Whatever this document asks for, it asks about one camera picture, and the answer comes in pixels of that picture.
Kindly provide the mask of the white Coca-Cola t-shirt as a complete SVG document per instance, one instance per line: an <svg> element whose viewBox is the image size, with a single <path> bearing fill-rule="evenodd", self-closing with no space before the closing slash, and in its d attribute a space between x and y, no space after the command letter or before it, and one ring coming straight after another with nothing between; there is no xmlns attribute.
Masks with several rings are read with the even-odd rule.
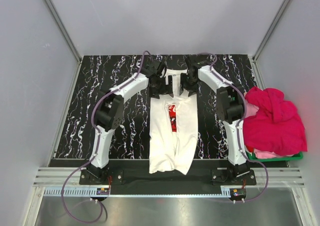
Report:
<svg viewBox="0 0 320 226"><path fill-rule="evenodd" d="M186 175L198 144L197 96L180 93L180 79L186 70L168 70L173 96L150 99L149 173L177 170Z"/></svg>

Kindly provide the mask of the green plastic basket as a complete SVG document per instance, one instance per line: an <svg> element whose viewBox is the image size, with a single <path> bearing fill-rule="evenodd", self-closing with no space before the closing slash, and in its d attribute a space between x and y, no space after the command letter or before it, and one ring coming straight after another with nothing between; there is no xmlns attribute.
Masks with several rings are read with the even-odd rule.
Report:
<svg viewBox="0 0 320 226"><path fill-rule="evenodd" d="M274 148L274 149L259 149L261 151L268 151L268 152L274 152L277 155L280 156L286 156L286 155L293 155L292 157L284 157L284 158L273 158L273 159L258 159L256 158L255 154L250 155L245 150L246 158L251 161L259 161L259 162L277 162L277 161L295 161L300 160L303 158L302 151L299 151L299 149L292 148L292 147L285 147L285 148Z"/></svg>

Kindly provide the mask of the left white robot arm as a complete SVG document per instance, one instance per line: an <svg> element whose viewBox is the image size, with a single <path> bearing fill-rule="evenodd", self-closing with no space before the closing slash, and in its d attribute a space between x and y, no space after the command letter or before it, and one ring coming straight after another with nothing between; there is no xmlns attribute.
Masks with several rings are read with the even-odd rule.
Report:
<svg viewBox="0 0 320 226"><path fill-rule="evenodd" d="M95 131L93 150L86 170L97 184L108 179L109 151L115 130L123 121L125 103L147 89L149 96L159 99L161 95L173 97L173 78L165 77L167 65L153 60L142 65L137 73L122 84L99 93L100 99L93 109L91 124Z"/></svg>

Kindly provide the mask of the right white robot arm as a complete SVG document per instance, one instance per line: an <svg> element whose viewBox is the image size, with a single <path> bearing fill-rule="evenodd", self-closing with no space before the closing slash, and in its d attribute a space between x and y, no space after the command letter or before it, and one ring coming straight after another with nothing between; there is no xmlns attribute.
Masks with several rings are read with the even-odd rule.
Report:
<svg viewBox="0 0 320 226"><path fill-rule="evenodd" d="M180 77L179 93L188 92L188 96L198 93L198 83L203 82L215 92L216 114L222 121L228 142L228 166L220 176L213 176L214 183L239 184L250 172L249 160L243 134L243 120L247 107L241 85L234 84L221 76L214 64L207 61L204 54L194 54L186 57L187 73Z"/></svg>

